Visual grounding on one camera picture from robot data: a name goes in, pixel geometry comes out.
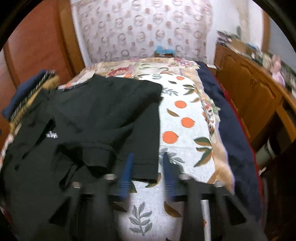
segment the striped fabric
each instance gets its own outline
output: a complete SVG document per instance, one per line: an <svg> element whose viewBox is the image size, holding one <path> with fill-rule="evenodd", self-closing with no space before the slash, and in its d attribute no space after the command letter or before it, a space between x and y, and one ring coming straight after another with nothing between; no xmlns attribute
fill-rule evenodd
<svg viewBox="0 0 296 241"><path fill-rule="evenodd" d="M39 81L39 83L30 91L30 93L23 99L22 102L18 105L18 107L15 109L13 112L12 116L10 117L10 121L13 121L15 116L17 115L18 111L26 104L26 102L31 98L31 96L36 92L37 89L40 88L40 86L49 78L55 76L55 71L54 70L48 70L46 71L45 75L42 77L42 79Z"/></svg>

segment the wooden door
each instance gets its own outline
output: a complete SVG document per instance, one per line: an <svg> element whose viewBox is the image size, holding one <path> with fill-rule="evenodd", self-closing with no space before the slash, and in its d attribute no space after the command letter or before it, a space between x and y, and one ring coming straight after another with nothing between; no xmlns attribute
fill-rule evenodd
<svg viewBox="0 0 296 241"><path fill-rule="evenodd" d="M255 84L254 73L256 69L249 63L242 60L237 69L237 79L234 82L234 90L232 93L232 101L234 102L239 116L242 116L245 108L245 103L252 95L252 87Z"/></svg>
<svg viewBox="0 0 296 241"><path fill-rule="evenodd" d="M252 142L268 123L282 98L270 79L260 73L255 73L254 78L253 92L241 117L249 142Z"/></svg>
<svg viewBox="0 0 296 241"><path fill-rule="evenodd" d="M221 69L222 58L223 58L223 49L222 49L221 45L217 44L214 65L217 67L218 71L220 71L220 69Z"/></svg>
<svg viewBox="0 0 296 241"><path fill-rule="evenodd" d="M41 69L55 70L60 84L74 77L64 45L57 1L43 0L38 4L4 46L7 65L17 85Z"/></svg>
<svg viewBox="0 0 296 241"><path fill-rule="evenodd" d="M216 76L219 79L219 83L227 90L230 98L232 98L235 93L235 83L237 81L238 56L231 50L224 50L223 52L221 70Z"/></svg>

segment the white wall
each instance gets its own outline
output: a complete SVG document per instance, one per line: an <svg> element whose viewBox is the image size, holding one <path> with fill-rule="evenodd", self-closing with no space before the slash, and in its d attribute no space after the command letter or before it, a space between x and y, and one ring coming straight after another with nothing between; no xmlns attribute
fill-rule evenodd
<svg viewBox="0 0 296 241"><path fill-rule="evenodd" d="M236 33L239 13L232 0L210 0L213 6L213 26L207 36L207 62L213 64L216 50L217 30Z"/></svg>
<svg viewBox="0 0 296 241"><path fill-rule="evenodd" d="M217 30L236 33L239 13L233 0L210 0L213 6L213 26L207 36L207 62L213 64ZM263 39L263 12L253 0L249 0L250 43L261 48Z"/></svg>
<svg viewBox="0 0 296 241"><path fill-rule="evenodd" d="M263 11L253 0L249 0L250 43L262 47Z"/></svg>

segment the bed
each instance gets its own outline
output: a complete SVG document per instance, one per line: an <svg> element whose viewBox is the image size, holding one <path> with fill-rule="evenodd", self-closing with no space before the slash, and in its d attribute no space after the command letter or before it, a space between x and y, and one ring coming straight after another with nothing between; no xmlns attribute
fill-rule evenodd
<svg viewBox="0 0 296 241"><path fill-rule="evenodd" d="M198 181L224 181L228 190L235 190L249 212L260 219L260 197L252 150L234 111L202 62L197 64L178 58L101 62L82 70L59 89L72 88L94 74L162 84L160 157L168 152L170 162ZM0 164L17 131L18 128L8 136L1 151ZM119 230L125 240L180 238L183 204L166 199L162 177L160 158L158 182L133 181L129 203L114 204ZM205 240L210 240L208 203L203 200L202 204ZM145 214L143 220L137 219L140 210ZM143 226L139 226L138 222L144 223Z"/></svg>

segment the metal bolt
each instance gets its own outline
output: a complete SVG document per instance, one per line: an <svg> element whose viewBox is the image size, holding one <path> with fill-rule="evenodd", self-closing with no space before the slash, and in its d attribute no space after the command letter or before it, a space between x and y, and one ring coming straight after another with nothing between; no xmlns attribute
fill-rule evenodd
<svg viewBox="0 0 296 241"><path fill-rule="evenodd" d="M105 175L105 179L106 180L115 180L116 179L116 175L115 174L106 174Z"/></svg>
<svg viewBox="0 0 296 241"><path fill-rule="evenodd" d="M189 179L191 179L191 177L189 175L187 175L187 174L180 174L179 178L181 180L189 180Z"/></svg>
<svg viewBox="0 0 296 241"><path fill-rule="evenodd" d="M225 186L225 182L223 182L223 181L215 181L214 182L214 186L217 187L217 188L224 187Z"/></svg>
<svg viewBox="0 0 296 241"><path fill-rule="evenodd" d="M72 186L74 188L80 188L80 183L79 182L72 182Z"/></svg>

